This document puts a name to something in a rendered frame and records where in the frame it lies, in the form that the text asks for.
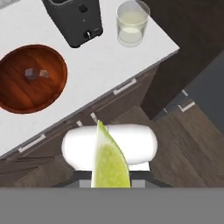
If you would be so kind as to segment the dark grey toaster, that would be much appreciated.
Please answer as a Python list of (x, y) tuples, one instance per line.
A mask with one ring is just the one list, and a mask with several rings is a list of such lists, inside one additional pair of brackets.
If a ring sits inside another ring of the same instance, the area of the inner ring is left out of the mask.
[(45, 9), (72, 48), (103, 33), (99, 0), (41, 0)]

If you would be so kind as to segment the green-yellow lemon wedge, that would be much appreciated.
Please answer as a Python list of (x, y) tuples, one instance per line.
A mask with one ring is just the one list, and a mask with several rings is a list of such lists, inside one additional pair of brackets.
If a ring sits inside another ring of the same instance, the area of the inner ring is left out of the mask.
[(130, 188), (126, 158), (101, 121), (97, 123), (91, 187)]

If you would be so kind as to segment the brown wooden bowl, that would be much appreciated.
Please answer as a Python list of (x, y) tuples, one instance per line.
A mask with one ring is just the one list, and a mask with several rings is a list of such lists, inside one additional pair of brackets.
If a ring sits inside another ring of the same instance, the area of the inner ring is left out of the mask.
[[(28, 80), (25, 70), (33, 68), (37, 78)], [(39, 76), (40, 70), (49, 73)], [(67, 64), (48, 45), (23, 45), (0, 59), (0, 107), (14, 114), (31, 114), (54, 103), (67, 84)]]

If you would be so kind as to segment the glass of lemonade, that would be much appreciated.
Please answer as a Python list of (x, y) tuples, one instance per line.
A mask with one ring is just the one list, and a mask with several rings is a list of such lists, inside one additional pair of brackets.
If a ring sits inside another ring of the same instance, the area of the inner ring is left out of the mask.
[(142, 0), (126, 0), (116, 10), (117, 39), (127, 47), (138, 46), (151, 15), (150, 7)]

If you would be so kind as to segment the white rounded object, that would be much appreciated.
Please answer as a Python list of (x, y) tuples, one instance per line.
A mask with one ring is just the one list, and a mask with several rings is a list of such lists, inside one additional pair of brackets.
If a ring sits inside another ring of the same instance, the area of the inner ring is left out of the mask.
[[(149, 172), (150, 162), (158, 151), (158, 140), (153, 130), (140, 124), (107, 125), (108, 133), (117, 142), (131, 171)], [(61, 153), (76, 171), (91, 171), (96, 139), (95, 126), (69, 130), (63, 137)]]

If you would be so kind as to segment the tall dark brown cabinet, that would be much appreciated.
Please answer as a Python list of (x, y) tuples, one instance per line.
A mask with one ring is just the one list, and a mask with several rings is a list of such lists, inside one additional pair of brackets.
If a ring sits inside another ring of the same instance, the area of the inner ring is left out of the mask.
[(162, 62), (142, 102), (152, 119), (224, 52), (224, 0), (144, 0), (152, 18), (179, 46)]

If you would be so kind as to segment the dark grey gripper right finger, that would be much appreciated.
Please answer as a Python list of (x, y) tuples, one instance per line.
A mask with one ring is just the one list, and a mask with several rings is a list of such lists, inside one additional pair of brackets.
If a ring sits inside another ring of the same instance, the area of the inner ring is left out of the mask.
[(129, 172), (130, 183), (144, 181), (145, 188), (150, 187), (171, 187), (162, 181), (157, 180), (150, 171), (130, 171)]

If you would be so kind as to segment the dark grey appliance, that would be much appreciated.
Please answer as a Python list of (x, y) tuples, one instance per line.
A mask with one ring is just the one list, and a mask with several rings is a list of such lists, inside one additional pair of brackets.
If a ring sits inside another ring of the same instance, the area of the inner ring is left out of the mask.
[(178, 105), (192, 100), (224, 136), (224, 50), (155, 117), (169, 114)]

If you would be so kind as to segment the dark brown drawer front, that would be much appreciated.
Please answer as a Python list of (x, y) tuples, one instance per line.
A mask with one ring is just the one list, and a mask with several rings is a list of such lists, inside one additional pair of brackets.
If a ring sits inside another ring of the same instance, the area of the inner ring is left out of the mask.
[(80, 120), (83, 126), (94, 125), (95, 122), (90, 115), (74, 115), (67, 118), (63, 122), (59, 122), (57, 125), (52, 126), (48, 131), (45, 131), (45, 139), (35, 144), (28, 150), (19, 153), (18, 150), (14, 150), (9, 154), (0, 158), (0, 166), (8, 164), (13, 160), (48, 160), (54, 158), (61, 153), (60, 146), (64, 135), (72, 129), (78, 128), (77, 121)]
[(111, 117), (117, 117), (141, 103), (157, 70), (158, 66), (154, 66), (136, 77), (134, 84), (116, 94), (112, 100), (104, 102), (95, 111), (95, 114), (102, 120), (104, 117), (111, 119)]

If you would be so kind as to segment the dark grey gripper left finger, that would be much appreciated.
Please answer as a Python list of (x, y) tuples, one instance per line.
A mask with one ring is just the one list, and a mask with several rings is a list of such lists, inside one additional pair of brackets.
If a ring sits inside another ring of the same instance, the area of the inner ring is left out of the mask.
[(55, 188), (90, 188), (91, 187), (91, 171), (75, 171), (69, 180), (62, 181)]

